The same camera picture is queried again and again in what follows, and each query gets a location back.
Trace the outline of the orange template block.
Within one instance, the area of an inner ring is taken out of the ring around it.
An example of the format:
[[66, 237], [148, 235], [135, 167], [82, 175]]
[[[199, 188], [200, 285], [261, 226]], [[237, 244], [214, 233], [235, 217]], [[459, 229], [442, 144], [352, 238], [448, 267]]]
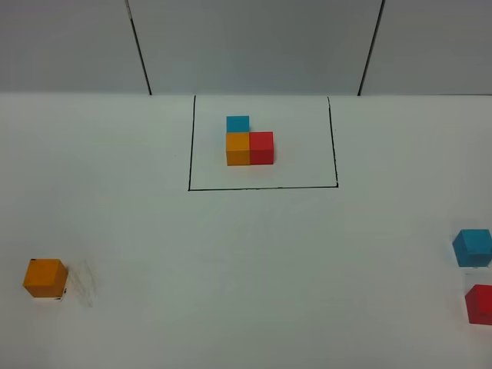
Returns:
[[228, 132], [226, 134], [226, 158], [228, 166], [251, 164], [248, 132]]

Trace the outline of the red template block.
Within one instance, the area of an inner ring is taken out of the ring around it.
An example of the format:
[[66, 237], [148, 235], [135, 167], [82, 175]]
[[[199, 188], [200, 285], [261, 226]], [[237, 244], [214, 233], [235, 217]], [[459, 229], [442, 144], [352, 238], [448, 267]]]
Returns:
[[272, 131], [253, 131], [249, 134], [250, 165], [274, 164], [274, 135]]

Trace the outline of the blue template block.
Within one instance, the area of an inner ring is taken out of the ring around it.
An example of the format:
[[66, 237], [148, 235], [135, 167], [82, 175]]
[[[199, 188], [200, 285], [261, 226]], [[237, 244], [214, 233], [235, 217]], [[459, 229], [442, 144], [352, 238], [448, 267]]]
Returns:
[[226, 117], [227, 133], [248, 133], [250, 131], [250, 118], [247, 115], [234, 115]]

